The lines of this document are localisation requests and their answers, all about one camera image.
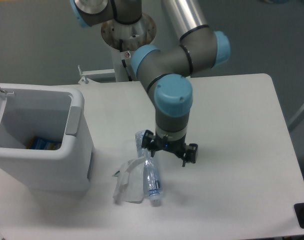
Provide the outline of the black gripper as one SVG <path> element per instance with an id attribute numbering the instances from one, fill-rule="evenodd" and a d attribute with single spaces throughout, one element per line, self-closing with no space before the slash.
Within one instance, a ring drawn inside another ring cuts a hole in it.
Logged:
<path id="1" fill-rule="evenodd" d="M 198 144 L 186 145 L 185 138 L 186 131 L 173 138 L 172 135 L 160 136 L 157 133 L 154 135 L 147 129 L 143 132 L 141 147 L 147 149 L 151 157 L 154 157 L 155 153 L 160 150 L 173 153 L 182 159 L 182 167 L 185 167 L 187 163 L 195 164 L 198 156 Z"/>

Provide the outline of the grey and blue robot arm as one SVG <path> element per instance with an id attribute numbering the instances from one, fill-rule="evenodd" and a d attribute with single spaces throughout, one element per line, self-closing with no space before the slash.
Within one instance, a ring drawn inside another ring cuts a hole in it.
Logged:
<path id="1" fill-rule="evenodd" d="M 226 62 L 230 43 L 212 31 L 195 0 L 165 0 L 163 6 L 179 38 L 179 46 L 162 52 L 151 44 L 155 30 L 139 0 L 73 0 L 72 10 L 82 27 L 101 24 L 106 43 L 131 53 L 128 73 L 138 80 L 155 107 L 156 130 L 145 131 L 142 147 L 151 153 L 173 153 L 195 163 L 198 146 L 185 142 L 193 91 L 188 76 Z"/>

